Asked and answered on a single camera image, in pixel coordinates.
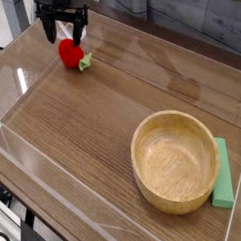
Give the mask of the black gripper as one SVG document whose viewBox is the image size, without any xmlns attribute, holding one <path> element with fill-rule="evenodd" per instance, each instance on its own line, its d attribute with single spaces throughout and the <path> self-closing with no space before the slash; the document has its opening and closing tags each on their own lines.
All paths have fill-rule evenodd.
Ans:
<svg viewBox="0 0 241 241">
<path fill-rule="evenodd" d="M 83 28 L 88 23 L 86 3 L 76 0 L 34 0 L 36 16 L 42 20 L 48 41 L 53 44 L 57 35 L 55 21 L 74 23 L 73 43 L 79 46 Z"/>
</svg>

